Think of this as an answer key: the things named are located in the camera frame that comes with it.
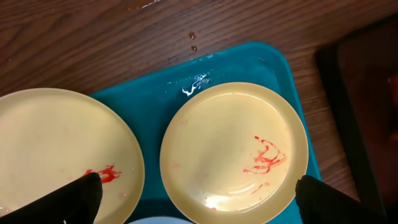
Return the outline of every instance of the round plate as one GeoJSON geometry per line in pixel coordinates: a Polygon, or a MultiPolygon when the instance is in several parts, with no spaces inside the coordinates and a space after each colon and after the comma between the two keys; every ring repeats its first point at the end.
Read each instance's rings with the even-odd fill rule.
{"type": "Polygon", "coordinates": [[[125,122],[79,93],[33,89],[0,98],[0,215],[90,172],[103,181],[95,223],[123,223],[144,185],[144,161],[125,122]]]}
{"type": "Polygon", "coordinates": [[[191,224],[185,220],[171,217],[151,217],[143,218],[129,224],[191,224]]]}
{"type": "Polygon", "coordinates": [[[295,197],[308,142],[277,93],[227,83],[188,101],[166,130],[160,169],[166,191],[197,223],[265,223],[295,197]]]}

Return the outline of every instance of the wooden table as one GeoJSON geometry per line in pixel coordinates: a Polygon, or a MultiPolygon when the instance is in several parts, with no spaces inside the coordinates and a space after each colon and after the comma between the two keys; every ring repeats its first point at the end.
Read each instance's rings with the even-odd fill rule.
{"type": "Polygon", "coordinates": [[[314,53],[398,12],[398,1],[137,1],[2,0],[0,96],[37,87],[90,94],[237,44],[267,42],[292,67],[323,181],[358,199],[314,53]]]}

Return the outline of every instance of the dark tray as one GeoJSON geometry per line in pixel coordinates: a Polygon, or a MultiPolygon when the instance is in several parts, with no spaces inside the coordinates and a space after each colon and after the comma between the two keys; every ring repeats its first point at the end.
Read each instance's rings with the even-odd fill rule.
{"type": "Polygon", "coordinates": [[[317,64],[362,203],[397,220],[398,148],[388,77],[398,74],[398,15],[317,52],[317,64]]]}

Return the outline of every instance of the teal tray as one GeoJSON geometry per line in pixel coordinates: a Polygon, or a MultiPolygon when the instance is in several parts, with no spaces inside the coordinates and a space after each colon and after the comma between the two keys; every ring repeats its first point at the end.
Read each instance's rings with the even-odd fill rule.
{"type": "MultiPolygon", "coordinates": [[[[162,184],[159,168],[162,138],[174,114],[191,97],[228,82],[262,85],[293,106],[308,136],[307,174],[321,179],[289,64],[270,45],[250,42],[92,94],[128,124],[144,155],[144,191],[127,222],[153,216],[187,219],[175,208],[162,184]]],[[[302,223],[295,200],[269,223],[302,223]]]]}

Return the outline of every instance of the black object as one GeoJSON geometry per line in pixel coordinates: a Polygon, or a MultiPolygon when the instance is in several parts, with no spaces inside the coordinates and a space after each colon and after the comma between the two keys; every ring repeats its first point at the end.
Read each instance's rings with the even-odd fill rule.
{"type": "Polygon", "coordinates": [[[389,223],[382,215],[309,175],[297,182],[296,202],[304,224],[389,223]]]}
{"type": "Polygon", "coordinates": [[[92,224],[102,199],[102,183],[90,173],[0,218],[2,224],[92,224]]]}
{"type": "Polygon", "coordinates": [[[398,160],[390,133],[394,105],[387,79],[398,74],[398,15],[316,54],[320,76],[362,204],[398,222],[398,160]]]}

